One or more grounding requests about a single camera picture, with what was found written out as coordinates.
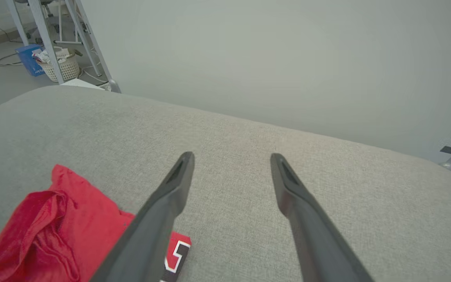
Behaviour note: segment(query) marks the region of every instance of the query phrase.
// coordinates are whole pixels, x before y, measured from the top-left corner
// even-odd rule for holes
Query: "white wall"
[[[451,1],[82,3],[123,93],[449,158]]]

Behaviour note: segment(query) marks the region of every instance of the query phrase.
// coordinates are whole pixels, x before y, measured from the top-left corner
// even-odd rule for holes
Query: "gray floor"
[[[64,40],[74,40],[74,36],[72,34],[72,27],[68,28],[68,32],[64,34]],[[15,51],[15,48],[23,46],[21,43],[13,43],[13,42],[5,42],[0,44],[0,58],[5,57],[6,55],[12,54]],[[74,48],[83,53],[82,57],[76,56],[79,66],[81,68],[91,66],[91,62],[88,59],[88,56],[85,52],[83,45],[76,44],[57,44],[56,46],[61,46],[63,48]],[[99,62],[98,57],[93,54],[96,62]],[[12,56],[7,59],[2,60],[0,63],[14,63],[18,62],[18,56]],[[98,65],[101,73],[104,73],[102,66]],[[95,75],[93,68],[87,69],[87,71]],[[88,75],[83,74],[80,79],[89,82],[91,84],[99,84],[97,80],[89,77]],[[105,75],[99,77],[99,79],[107,81]],[[24,94],[27,91],[31,91],[32,89],[36,89],[43,86],[48,85],[57,85],[57,83],[52,82],[45,74],[40,75],[38,77],[33,77],[27,73],[27,70],[24,66],[6,66],[0,67],[0,104],[5,103],[6,101],[11,100],[12,98],[17,97],[18,95]]]

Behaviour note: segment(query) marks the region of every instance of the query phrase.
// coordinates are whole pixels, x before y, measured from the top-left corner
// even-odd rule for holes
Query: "gray fabric cushion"
[[[72,86],[0,106],[0,231],[55,164],[136,213],[179,155],[196,156],[174,230],[179,281],[301,281],[269,157],[282,153],[377,281],[451,281],[451,172],[359,143]]]

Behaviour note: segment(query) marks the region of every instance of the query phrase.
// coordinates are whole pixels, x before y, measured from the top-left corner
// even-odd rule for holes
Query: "cardboard box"
[[[38,52],[38,50],[41,51],[41,46],[37,44],[30,44],[28,46],[15,49],[15,52],[18,54],[18,57],[25,66],[25,69],[27,69],[29,74],[32,76],[38,76],[45,73],[41,66],[39,66],[38,63],[36,63],[36,61],[32,58],[32,54],[34,52]]]

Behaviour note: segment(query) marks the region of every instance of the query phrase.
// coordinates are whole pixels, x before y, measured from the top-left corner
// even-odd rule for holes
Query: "wicker basket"
[[[64,56],[57,56],[57,59],[61,59]],[[55,70],[53,69],[52,64],[45,64],[45,63],[38,63],[41,68],[43,68],[43,71],[45,71],[46,75],[53,81],[58,82],[58,78],[55,75]],[[59,63],[60,71],[62,72],[62,77],[65,80],[70,80],[73,78],[77,78],[79,76],[79,65],[76,61],[76,55],[73,54],[71,57],[68,57],[65,62]]]

